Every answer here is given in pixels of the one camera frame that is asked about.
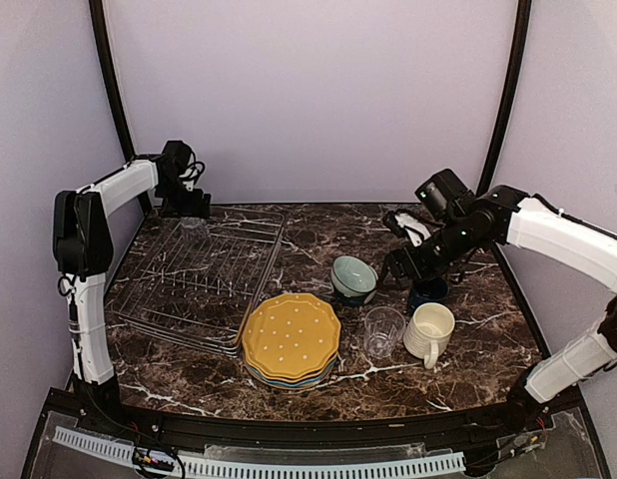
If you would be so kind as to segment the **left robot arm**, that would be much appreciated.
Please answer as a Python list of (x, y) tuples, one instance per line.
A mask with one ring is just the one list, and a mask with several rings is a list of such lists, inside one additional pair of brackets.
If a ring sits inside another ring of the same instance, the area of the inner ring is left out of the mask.
[(167, 217), (206, 220), (211, 195), (196, 187), (205, 169), (189, 145), (171, 140), (159, 154), (135, 156), (96, 182), (57, 194), (52, 250), (58, 291), (68, 302), (74, 377), (89, 390), (117, 384), (104, 315), (106, 275), (114, 259), (110, 216), (153, 191)]

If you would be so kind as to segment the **clear ribbed drinking glass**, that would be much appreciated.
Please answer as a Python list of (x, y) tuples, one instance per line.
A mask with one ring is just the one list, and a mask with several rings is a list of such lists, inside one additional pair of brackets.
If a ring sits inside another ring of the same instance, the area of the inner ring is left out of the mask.
[(203, 218), (181, 217), (179, 227), (182, 238), (187, 243), (207, 240), (210, 237), (208, 223)]

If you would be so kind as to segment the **yellow dotted top plate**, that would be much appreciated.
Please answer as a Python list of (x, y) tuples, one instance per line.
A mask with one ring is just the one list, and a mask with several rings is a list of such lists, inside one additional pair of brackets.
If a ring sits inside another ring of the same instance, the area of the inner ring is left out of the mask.
[(299, 373), (337, 353), (340, 332), (329, 303), (310, 293), (284, 293), (250, 316), (242, 337), (245, 360), (265, 372)]

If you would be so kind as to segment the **light green ceramic bowl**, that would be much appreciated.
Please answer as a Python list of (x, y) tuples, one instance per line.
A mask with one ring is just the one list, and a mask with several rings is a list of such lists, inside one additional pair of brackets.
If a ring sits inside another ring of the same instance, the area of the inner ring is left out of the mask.
[(334, 260), (330, 279), (334, 290), (346, 297), (368, 295), (377, 286), (377, 273), (374, 268), (351, 255), (341, 255)]

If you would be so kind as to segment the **blue plate in stack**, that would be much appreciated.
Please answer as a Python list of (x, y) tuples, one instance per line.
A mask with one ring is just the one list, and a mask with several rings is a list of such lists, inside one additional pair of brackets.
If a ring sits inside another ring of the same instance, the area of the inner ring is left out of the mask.
[(318, 382), (319, 380), (322, 380), (324, 377), (330, 374), (334, 364), (335, 364), (335, 360), (328, 363), (325, 366), (325, 368), (319, 371), (314, 371), (313, 373), (305, 375), (299, 379), (289, 379), (289, 378), (281, 378), (281, 377), (267, 378), (260, 371), (258, 371), (256, 368), (250, 365), (247, 366), (247, 370), (249, 373), (253, 374), (257, 379), (261, 379), (265, 383), (282, 385), (284, 387), (294, 388), (294, 387), (301, 387), (301, 386), (304, 386), (305, 384)]

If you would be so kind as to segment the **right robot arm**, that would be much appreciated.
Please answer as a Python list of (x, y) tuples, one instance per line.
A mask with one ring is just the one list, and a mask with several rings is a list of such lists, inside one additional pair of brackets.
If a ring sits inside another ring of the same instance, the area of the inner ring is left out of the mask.
[(415, 194), (439, 228), (385, 256), (379, 276), (392, 276), (394, 288), (440, 276), (463, 255), (497, 242), (557, 260), (614, 294), (602, 319), (520, 375), (498, 412), (505, 431), (522, 431), (563, 390), (617, 364), (617, 234), (509, 186), (478, 197), (451, 169), (434, 174)]

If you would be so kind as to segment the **right black frame post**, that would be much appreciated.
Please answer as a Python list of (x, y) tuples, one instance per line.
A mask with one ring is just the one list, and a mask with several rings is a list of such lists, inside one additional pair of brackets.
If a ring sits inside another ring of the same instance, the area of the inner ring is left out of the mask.
[(519, 0), (517, 2), (511, 47), (505, 71), (505, 77), (492, 130), (491, 139), (485, 156), (481, 175), (477, 185), (477, 192), (485, 194), (492, 185), (500, 154), (502, 152), (506, 132), (508, 129), (514, 100), (516, 97), (519, 76), (524, 58), (525, 46), (531, 19), (532, 1)]

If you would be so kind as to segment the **cream ribbed mug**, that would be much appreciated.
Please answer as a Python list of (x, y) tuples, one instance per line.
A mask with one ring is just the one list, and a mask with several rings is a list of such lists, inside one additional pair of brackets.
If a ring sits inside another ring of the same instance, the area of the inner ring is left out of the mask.
[(428, 302), (414, 312), (403, 335), (406, 350), (432, 369), (445, 351), (455, 327), (453, 313), (446, 306)]

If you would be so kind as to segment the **left black frame post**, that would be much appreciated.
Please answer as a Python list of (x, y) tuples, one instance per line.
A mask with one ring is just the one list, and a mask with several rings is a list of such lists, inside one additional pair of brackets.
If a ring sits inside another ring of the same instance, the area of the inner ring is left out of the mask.
[(125, 160), (130, 160), (135, 156), (136, 152), (116, 76), (107, 21), (105, 18), (104, 2), (102, 0), (89, 0), (88, 5), (101, 76), (110, 113), (123, 157)]

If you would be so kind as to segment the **dark blue mug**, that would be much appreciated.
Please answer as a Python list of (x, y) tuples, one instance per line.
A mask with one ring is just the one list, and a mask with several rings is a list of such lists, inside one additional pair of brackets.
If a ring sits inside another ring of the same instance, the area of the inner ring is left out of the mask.
[(408, 313), (414, 312), (423, 304), (444, 303), (449, 293), (449, 284), (442, 277), (436, 277), (429, 281), (415, 283), (408, 295)]

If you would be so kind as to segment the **black frame post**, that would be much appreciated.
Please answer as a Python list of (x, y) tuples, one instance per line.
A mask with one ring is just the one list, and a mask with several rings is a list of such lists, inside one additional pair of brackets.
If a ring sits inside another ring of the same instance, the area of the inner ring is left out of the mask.
[(516, 97), (519, 76), (524, 58), (525, 46), (531, 19), (532, 1), (519, 0), (517, 2), (511, 47), (505, 71), (505, 77), (492, 130), (491, 139), (485, 156), (481, 175), (477, 185), (477, 192), (485, 194), (492, 185), (500, 154), (502, 152), (506, 132), (508, 129), (514, 100)]
[(116, 76), (107, 21), (105, 18), (104, 2), (102, 0), (89, 0), (88, 5), (101, 76), (110, 113), (123, 157), (125, 160), (130, 160), (135, 156), (136, 152)]

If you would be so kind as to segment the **black front rail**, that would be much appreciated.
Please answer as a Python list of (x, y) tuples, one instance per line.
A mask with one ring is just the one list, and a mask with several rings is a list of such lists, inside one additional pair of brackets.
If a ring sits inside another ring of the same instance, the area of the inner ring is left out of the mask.
[(245, 447), (374, 447), (422, 442), (427, 446), (478, 448), (512, 434), (504, 427), (504, 404), (458, 412), (392, 419), (275, 422), (203, 417), (125, 405), (125, 417), (146, 436), (181, 449), (207, 445)]

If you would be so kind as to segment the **metal wire dish rack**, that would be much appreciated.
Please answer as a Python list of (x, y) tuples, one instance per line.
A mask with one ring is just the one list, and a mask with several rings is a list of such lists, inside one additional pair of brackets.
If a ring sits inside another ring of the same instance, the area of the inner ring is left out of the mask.
[(237, 356), (281, 248), (286, 216), (265, 206), (214, 206), (210, 237), (187, 243), (179, 218), (151, 213), (105, 302), (109, 325), (195, 350)]

